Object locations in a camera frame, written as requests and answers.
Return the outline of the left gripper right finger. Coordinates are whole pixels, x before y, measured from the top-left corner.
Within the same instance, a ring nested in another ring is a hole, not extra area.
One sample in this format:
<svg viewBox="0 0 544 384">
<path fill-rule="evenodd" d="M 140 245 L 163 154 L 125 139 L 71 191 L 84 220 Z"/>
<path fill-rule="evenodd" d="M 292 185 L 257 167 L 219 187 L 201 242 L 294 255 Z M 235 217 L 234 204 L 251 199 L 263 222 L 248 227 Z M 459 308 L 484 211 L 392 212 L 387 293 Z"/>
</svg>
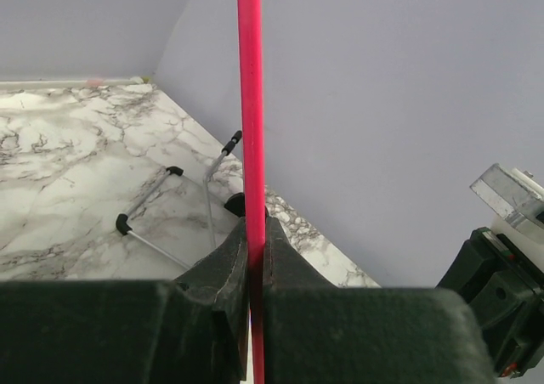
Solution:
<svg viewBox="0 0 544 384">
<path fill-rule="evenodd" d="M 492 383 L 473 312 L 453 291 L 338 287 L 276 218 L 263 253 L 268 383 Z"/>
</svg>

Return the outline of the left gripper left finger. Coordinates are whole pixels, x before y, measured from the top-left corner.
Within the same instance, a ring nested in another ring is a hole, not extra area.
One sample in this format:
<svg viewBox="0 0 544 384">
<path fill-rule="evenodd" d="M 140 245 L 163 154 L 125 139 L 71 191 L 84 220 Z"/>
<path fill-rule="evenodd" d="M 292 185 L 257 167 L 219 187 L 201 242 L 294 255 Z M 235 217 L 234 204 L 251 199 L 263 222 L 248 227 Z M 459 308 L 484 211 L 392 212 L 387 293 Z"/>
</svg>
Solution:
<svg viewBox="0 0 544 384">
<path fill-rule="evenodd" d="M 173 280 L 4 281 L 4 383 L 237 383 L 246 224 Z"/>
</svg>

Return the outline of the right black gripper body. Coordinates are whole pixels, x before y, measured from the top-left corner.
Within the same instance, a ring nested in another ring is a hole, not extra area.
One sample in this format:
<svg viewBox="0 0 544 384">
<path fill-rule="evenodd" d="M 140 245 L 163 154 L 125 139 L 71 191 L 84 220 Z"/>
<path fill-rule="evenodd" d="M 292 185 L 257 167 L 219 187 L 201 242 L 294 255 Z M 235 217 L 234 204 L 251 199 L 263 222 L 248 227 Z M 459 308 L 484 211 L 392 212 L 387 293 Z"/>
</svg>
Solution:
<svg viewBox="0 0 544 384">
<path fill-rule="evenodd" d="M 518 378 L 543 358 L 543 272 L 504 234 L 475 229 L 439 288 L 472 309 L 499 377 Z"/>
</svg>

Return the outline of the pink framed whiteboard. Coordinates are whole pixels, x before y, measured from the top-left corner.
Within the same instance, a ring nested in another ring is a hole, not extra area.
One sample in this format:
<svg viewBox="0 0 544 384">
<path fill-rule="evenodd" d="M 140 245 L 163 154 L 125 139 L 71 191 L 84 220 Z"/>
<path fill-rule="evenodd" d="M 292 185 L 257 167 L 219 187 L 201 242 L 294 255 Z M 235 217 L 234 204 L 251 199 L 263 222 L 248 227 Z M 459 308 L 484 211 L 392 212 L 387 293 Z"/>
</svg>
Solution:
<svg viewBox="0 0 544 384">
<path fill-rule="evenodd" d="M 253 378 L 256 383 L 264 383 L 263 259 L 266 235 L 261 0 L 237 0 L 237 13 Z"/>
</svg>

